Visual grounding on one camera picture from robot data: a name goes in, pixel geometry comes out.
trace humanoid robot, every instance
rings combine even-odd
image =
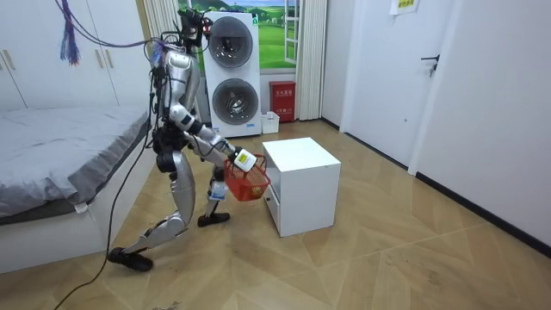
[[[162,56],[159,58],[159,65],[152,69],[155,92],[152,92],[150,98],[151,105],[154,98],[157,98],[154,111],[162,121],[160,126],[156,125],[152,135],[157,167],[161,172],[169,174],[177,210],[143,232],[133,245],[114,248],[108,254],[109,262],[139,271],[148,271],[153,266],[151,259],[140,254],[142,251],[180,236],[190,224],[195,207],[195,180],[189,162],[182,153],[185,146],[192,149],[201,160],[214,164],[205,214],[197,221],[199,227],[230,219],[228,213],[215,212],[226,193],[225,159],[229,158],[243,171],[249,171],[257,161],[254,155],[232,146],[194,116],[193,107],[200,73],[192,49],[200,46],[203,35],[209,40],[209,28],[213,23],[191,9],[178,13],[183,29],[164,33],[177,36],[178,40],[162,45],[162,52],[158,55]]]

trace black wire on floor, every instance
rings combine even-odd
[[[113,214],[115,212],[115,205],[117,203],[117,199],[119,199],[119,195],[121,194],[121,191],[122,189],[124,188],[124,185],[125,183],[127,182],[127,179],[128,177],[130,176],[130,173],[132,172],[132,170],[134,169],[134,166],[138,163],[139,161],[139,158],[141,158],[141,155],[144,153],[144,150],[145,150],[145,146],[147,146],[147,136],[149,135],[149,130],[151,129],[151,124],[152,124],[152,109],[151,107],[149,108],[149,114],[147,116],[147,133],[145,135],[145,138],[144,138],[144,144],[143,146],[141,147],[141,150],[139,150],[139,154],[138,154],[138,157],[136,158],[136,160],[134,160],[132,166],[130,167],[130,170],[128,171],[127,175],[124,177],[124,180],[122,181],[122,184],[121,186],[119,187],[119,190],[117,191],[117,194],[115,195],[115,198],[113,200],[113,204],[111,205],[111,214],[109,215],[109,229],[108,229],[108,233],[107,233],[107,247],[105,249],[105,258],[103,259],[103,263],[102,263],[102,267],[97,271],[96,275],[94,276],[94,278],[92,278],[92,280],[86,282],[86,283],[83,283],[83,284],[80,284],[78,285],[77,287],[75,287],[73,290],[71,290],[71,292],[69,292],[59,303],[58,305],[53,309],[53,310],[57,310],[59,307],[61,307],[61,305],[67,300],[67,298],[69,298],[73,293],[75,293],[76,291],[78,291],[79,289],[87,286],[87,285],[90,285],[91,283],[93,283],[100,275],[101,273],[103,272],[103,269],[105,268],[105,265],[107,264],[107,256],[109,254],[109,248],[111,247],[111,231],[113,229],[112,227],[112,224],[113,224]]]

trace white wardrobe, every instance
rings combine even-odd
[[[65,19],[54,0],[4,1],[0,10],[0,109],[148,104],[142,46],[98,46],[75,32],[80,61],[59,58]],[[78,21],[101,40],[143,40],[135,0],[69,0]]]

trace red basket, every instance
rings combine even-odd
[[[264,156],[254,155],[257,157],[257,162],[249,172],[240,170],[229,159],[224,161],[226,185],[240,202],[249,202],[261,198],[270,183],[266,175]]]

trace bed frame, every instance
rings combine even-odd
[[[105,251],[111,205],[143,143],[140,141],[134,148],[86,211],[0,226],[0,273]],[[121,191],[111,240],[144,186],[155,156],[152,149],[144,150]]]

